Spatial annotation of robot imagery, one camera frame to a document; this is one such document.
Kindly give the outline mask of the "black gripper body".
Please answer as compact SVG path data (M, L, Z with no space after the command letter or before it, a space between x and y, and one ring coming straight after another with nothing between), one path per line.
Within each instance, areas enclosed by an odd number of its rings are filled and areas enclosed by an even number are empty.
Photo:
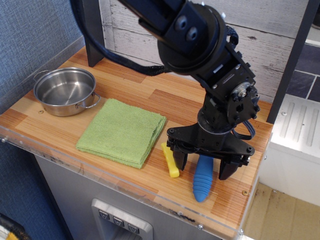
M254 149L245 140L255 136L255 129L250 122L244 122L249 134L244 135L234 129L223 134L208 132L197 123L190 126L172 127L167 130L167 146L174 151L187 154L199 154L218 158L222 161L237 162L247 165Z

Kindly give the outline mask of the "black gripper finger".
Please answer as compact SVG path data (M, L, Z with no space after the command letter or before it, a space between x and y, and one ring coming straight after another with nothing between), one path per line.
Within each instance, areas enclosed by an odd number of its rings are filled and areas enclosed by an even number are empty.
M173 158L174 158L176 167L179 170L183 171L188 161L188 154L182 151L174 151Z
M239 163L235 161L224 161L222 160L219 167L219 176L220 180L227 180L232 176L238 169Z

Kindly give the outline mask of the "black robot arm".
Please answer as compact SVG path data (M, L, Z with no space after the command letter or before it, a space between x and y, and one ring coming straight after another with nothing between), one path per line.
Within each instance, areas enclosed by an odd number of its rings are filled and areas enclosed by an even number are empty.
M220 159L219 179L226 180L247 165L254 148L235 132L249 125L260 108L255 75L235 51L221 15L188 0L124 0L139 24L157 38L160 59L169 71L189 75L205 89L197 123L167 131L167 146L183 170L188 154Z

